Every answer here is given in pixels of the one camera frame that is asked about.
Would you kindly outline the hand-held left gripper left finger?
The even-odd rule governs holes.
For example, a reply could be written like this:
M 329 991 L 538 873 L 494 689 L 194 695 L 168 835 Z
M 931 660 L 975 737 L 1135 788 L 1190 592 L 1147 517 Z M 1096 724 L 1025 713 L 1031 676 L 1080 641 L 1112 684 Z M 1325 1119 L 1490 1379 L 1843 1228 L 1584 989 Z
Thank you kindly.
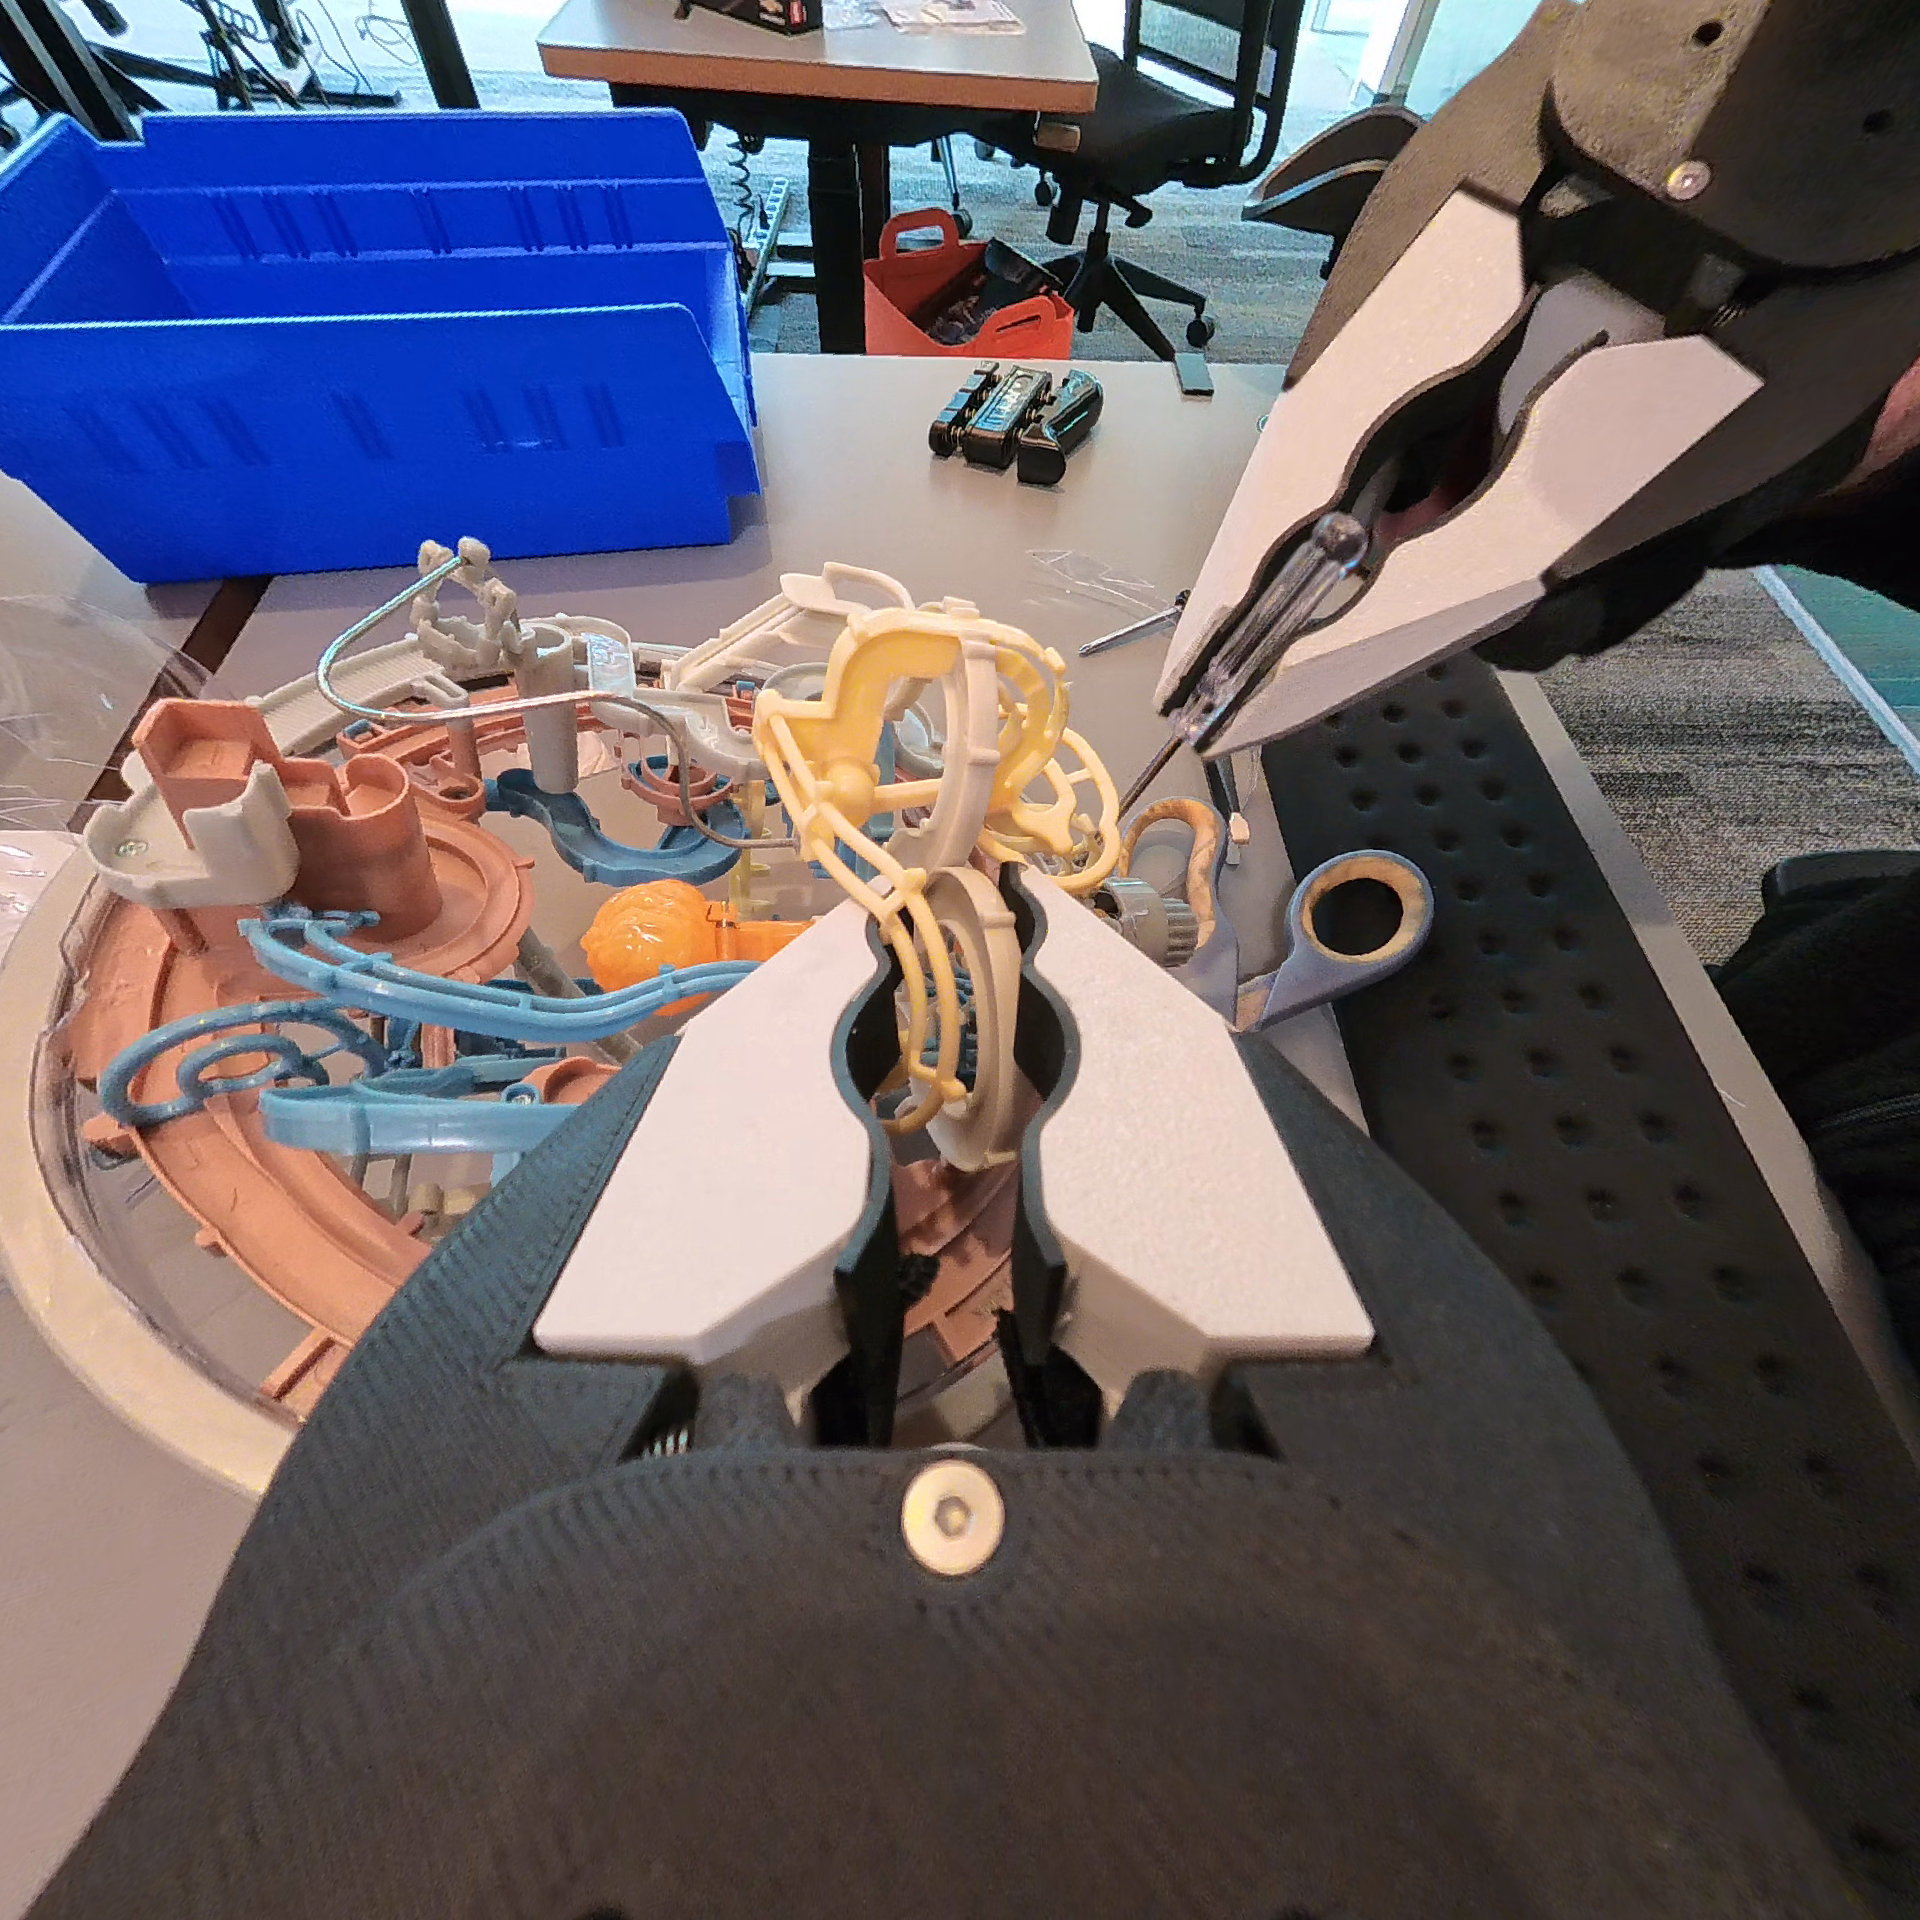
M 760 1375 L 887 1444 L 904 1297 L 894 1155 L 872 1093 L 898 1061 L 894 964 L 841 903 L 694 1015 L 535 1321 L 541 1352 Z

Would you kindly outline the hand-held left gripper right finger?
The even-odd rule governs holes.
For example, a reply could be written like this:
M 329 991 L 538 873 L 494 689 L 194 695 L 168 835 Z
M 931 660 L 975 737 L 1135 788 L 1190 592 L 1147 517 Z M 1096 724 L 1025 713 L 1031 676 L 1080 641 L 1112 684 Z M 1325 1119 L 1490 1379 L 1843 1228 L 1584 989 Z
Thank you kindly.
M 1131 1381 L 1210 1385 L 1376 1340 L 1227 1019 L 1033 868 L 1000 868 L 1018 974 L 1015 1307 L 998 1345 L 1034 1444 L 1091 1444 Z

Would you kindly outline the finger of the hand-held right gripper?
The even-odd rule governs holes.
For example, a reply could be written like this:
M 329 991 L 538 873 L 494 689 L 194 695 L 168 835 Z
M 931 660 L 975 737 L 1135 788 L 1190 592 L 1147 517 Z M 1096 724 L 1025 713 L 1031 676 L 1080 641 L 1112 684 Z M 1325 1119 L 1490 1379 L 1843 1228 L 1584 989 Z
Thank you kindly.
M 1306 375 L 1277 396 L 1187 601 L 1187 659 L 1265 555 L 1342 491 L 1353 429 Z M 1206 744 L 1254 747 L 1490 638 L 1545 574 L 1703 440 L 1762 377 L 1706 337 L 1602 344 L 1542 383 L 1503 463 L 1454 517 L 1394 547 L 1368 590 L 1297 638 Z
M 1267 411 L 1160 667 L 1155 705 L 1256 592 L 1267 558 L 1343 495 L 1381 420 L 1470 364 L 1520 312 L 1520 223 L 1454 193 Z M 1367 593 L 1297 638 L 1242 715 L 1320 715 L 1499 632 L 1542 597 L 1545 428 L 1529 423 L 1482 494 L 1399 543 Z

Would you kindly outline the clear-handled screwdriver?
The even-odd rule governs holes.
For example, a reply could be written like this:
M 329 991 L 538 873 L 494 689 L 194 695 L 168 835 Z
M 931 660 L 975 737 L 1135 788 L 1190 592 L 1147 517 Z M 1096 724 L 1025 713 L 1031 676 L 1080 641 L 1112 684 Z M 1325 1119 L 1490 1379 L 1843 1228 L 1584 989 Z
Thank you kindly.
M 1357 517 L 1330 511 L 1314 524 L 1259 597 L 1206 641 L 1190 686 L 1165 705 L 1167 743 L 1123 791 L 1120 812 L 1137 804 L 1179 747 L 1205 751 L 1216 740 L 1368 548 L 1371 529 Z

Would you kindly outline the marble maze ball toy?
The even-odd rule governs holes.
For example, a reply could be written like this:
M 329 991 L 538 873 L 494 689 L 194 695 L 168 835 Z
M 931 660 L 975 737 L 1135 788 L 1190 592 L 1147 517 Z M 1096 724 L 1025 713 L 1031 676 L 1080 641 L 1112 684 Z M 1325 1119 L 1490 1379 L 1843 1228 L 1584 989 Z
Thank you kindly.
M 1066 663 L 963 598 L 829 563 L 681 651 L 519 617 L 478 541 L 419 563 L 408 640 L 271 699 L 157 704 L 126 804 L 81 839 L 105 908 L 81 1140 L 144 1160 L 305 1340 L 251 1408 L 173 1383 L 189 1361 L 150 1332 L 74 1365 L 254 1496 L 439 1248 L 423 1205 L 377 1209 L 352 1167 L 491 1156 L 495 1198 L 536 1148 L 584 1144 L 574 1112 L 615 1079 L 586 1048 L 662 1016 L 664 1067 L 841 903 L 894 964 L 871 1095 L 894 1199 L 895 1142 L 920 1137 L 1015 1203 L 1039 1095 L 1000 868 L 1091 910 L 1127 831 Z

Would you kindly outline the person's right hand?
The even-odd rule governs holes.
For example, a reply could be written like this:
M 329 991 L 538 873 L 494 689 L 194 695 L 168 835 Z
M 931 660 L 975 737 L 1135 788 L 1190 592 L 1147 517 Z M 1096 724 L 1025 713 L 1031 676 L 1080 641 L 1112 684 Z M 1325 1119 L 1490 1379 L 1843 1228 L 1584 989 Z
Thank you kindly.
M 1896 473 L 1918 448 L 1918 366 L 1887 392 L 1873 420 L 1866 446 L 1851 471 L 1838 479 L 1823 497 L 1843 497 L 1863 489 L 1889 486 L 1887 476 Z

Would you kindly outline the black office chair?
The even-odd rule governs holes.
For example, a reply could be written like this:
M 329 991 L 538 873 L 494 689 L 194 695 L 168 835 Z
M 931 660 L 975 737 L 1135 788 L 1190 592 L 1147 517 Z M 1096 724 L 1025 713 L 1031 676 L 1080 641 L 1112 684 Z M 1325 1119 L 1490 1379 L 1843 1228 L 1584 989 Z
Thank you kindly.
M 1330 253 L 1319 277 L 1327 278 L 1363 200 L 1421 126 L 1423 118 L 1400 103 L 1353 111 L 1272 166 L 1242 203 L 1240 220 L 1325 235 Z
M 992 111 L 974 121 L 997 151 L 1050 179 L 1046 235 L 1066 245 L 1082 206 L 1091 206 L 1087 243 L 1049 263 L 1077 326 L 1090 331 L 1109 309 L 1159 359 L 1179 350 L 1147 316 L 1143 297 L 1190 309 L 1185 343 L 1201 350 L 1216 324 L 1195 291 L 1112 253 L 1111 214 L 1147 223 L 1144 196 L 1162 184 L 1246 184 L 1274 158 L 1280 118 L 1306 1 L 1169 1 L 1169 11 L 1209 24 L 1201 54 L 1171 45 L 1174 32 L 1147 23 L 1129 1 L 1120 52 L 1091 49 L 1096 97 L 1077 117 L 1077 143 L 1041 143 L 1033 111 Z

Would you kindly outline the grey orange scissors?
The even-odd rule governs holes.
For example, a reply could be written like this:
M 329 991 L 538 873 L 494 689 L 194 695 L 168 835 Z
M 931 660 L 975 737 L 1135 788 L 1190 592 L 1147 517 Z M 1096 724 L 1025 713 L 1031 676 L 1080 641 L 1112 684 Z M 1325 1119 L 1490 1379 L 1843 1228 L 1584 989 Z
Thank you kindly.
M 1193 960 L 1167 971 L 1227 1016 L 1238 1033 L 1256 1033 L 1400 971 L 1429 936 L 1433 923 L 1429 878 L 1403 855 L 1377 847 L 1353 849 L 1320 862 L 1295 879 L 1287 901 L 1282 960 L 1259 975 L 1238 975 L 1238 936 L 1216 899 L 1230 836 L 1210 804 L 1176 797 L 1144 806 L 1122 836 L 1112 873 L 1131 876 L 1141 835 L 1162 823 L 1190 830 L 1184 891 L 1176 899 L 1184 899 L 1201 921 L 1201 942 Z M 1350 884 L 1381 886 L 1394 901 L 1389 931 L 1362 950 L 1342 950 L 1331 943 L 1331 899 Z

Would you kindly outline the clear plastic wrapper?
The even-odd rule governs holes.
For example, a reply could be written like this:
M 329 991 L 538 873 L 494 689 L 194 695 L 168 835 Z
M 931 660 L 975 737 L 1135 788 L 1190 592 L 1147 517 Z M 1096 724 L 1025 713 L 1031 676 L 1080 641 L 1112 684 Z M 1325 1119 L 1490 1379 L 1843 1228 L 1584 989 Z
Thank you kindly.
M 1159 584 L 1077 548 L 1029 548 L 1022 601 L 1029 607 L 1114 607 L 1129 614 L 1182 607 L 1185 590 Z

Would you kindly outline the black dimpled mat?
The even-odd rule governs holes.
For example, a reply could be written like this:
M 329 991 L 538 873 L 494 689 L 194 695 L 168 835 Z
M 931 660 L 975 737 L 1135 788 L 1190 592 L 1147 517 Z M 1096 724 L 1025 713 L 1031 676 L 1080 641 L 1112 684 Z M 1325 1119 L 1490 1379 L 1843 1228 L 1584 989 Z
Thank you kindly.
M 1376 1140 L 1542 1317 L 1743 1704 L 1915 1916 L 1915 1460 L 1495 671 L 1264 749 L 1297 868 L 1409 857 L 1423 952 L 1337 1007 Z

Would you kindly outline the red bag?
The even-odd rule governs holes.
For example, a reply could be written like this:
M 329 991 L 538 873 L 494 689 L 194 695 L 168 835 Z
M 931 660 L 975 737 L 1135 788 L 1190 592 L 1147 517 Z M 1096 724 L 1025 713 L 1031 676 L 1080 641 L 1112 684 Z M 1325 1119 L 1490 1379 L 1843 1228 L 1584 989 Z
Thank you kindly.
M 945 208 L 898 212 L 862 264 L 865 352 L 1064 361 L 1074 312 L 1054 277 L 998 238 L 967 239 Z

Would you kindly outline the wooden-edged table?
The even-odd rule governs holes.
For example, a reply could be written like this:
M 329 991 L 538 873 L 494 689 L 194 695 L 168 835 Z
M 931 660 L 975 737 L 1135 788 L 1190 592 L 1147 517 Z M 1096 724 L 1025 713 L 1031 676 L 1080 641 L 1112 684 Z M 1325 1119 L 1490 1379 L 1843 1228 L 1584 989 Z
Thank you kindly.
M 998 115 L 1077 121 L 1096 67 L 1071 5 L 1013 1 L 1018 35 L 901 35 L 883 24 L 800 37 L 667 1 L 569 1 L 538 35 L 543 70 L 609 85 L 615 104 L 674 104 L 807 141 L 807 212 L 825 352 L 865 350 L 862 260 L 888 216 L 888 148 L 968 133 Z

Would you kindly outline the blue storage bin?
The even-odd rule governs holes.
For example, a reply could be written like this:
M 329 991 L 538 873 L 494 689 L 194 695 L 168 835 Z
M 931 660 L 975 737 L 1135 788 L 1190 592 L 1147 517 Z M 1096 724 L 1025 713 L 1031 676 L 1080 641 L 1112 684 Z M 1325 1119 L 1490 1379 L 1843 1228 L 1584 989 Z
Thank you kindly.
M 1 305 L 5 471 L 141 582 L 722 543 L 760 489 L 674 111 L 57 118 Z

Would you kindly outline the clear plastic dome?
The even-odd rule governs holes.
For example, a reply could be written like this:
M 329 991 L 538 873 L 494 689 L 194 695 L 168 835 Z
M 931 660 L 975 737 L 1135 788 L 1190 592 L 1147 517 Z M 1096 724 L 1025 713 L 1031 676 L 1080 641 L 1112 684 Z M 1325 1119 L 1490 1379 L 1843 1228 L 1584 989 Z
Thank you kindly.
M 88 815 L 123 793 L 136 718 L 205 680 L 178 649 L 71 597 L 1 601 L 1 947 Z

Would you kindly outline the black-handled screwdriver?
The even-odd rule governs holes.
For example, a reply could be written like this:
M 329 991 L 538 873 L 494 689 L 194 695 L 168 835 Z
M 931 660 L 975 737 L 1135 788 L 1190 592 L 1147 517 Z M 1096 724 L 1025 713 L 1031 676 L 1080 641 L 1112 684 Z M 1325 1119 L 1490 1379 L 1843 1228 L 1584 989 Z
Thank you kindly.
M 1169 598 L 1167 605 L 1153 607 L 1147 614 L 1141 614 L 1141 617 L 1135 617 L 1135 620 L 1131 620 L 1131 622 L 1127 622 L 1127 623 L 1122 623 L 1112 630 L 1106 630 L 1106 632 L 1102 632 L 1091 640 L 1080 641 L 1078 649 L 1077 649 L 1077 656 L 1078 659 L 1102 656 L 1102 653 L 1106 653 L 1114 646 L 1141 640 L 1150 632 L 1160 632 L 1165 629 L 1171 629 L 1179 622 L 1179 617 L 1185 607 L 1185 601 L 1187 601 L 1187 590 L 1182 590 Z

